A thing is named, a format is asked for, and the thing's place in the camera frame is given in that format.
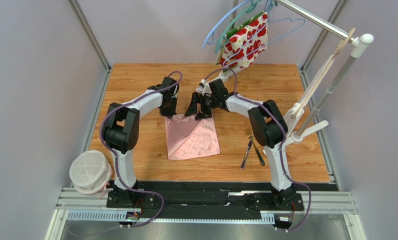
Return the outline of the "pink cloth napkin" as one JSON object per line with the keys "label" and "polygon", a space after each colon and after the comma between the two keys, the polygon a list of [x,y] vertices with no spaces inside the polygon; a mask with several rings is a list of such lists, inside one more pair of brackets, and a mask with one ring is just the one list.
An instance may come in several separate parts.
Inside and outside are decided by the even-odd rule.
{"label": "pink cloth napkin", "polygon": [[182,114],[165,118],[167,157],[169,160],[189,160],[221,153],[213,118],[196,120]]}

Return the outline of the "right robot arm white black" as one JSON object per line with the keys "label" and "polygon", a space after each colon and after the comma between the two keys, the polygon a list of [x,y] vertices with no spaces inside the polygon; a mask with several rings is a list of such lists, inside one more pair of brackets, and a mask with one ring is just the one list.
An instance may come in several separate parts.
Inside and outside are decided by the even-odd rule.
{"label": "right robot arm white black", "polygon": [[276,200],[285,203],[292,199],[296,192],[292,187],[286,157],[288,127],[276,102],[255,101],[236,91],[229,92],[221,79],[211,81],[209,87],[209,93],[192,93],[185,116],[195,116],[196,120],[207,119],[214,109],[222,109],[247,117],[254,139],[263,146],[270,164],[270,183]]}

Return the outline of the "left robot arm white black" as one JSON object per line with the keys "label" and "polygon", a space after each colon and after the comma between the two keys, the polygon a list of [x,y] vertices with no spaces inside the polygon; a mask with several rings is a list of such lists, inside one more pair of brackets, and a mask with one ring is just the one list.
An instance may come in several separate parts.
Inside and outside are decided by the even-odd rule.
{"label": "left robot arm white black", "polygon": [[115,169],[115,187],[127,194],[159,193],[135,188],[137,178],[133,168],[133,149],[139,139],[140,119],[154,109],[171,119],[176,115],[179,80],[168,76],[161,84],[150,86],[142,95],[126,103],[112,103],[99,128],[102,144],[112,153]]}

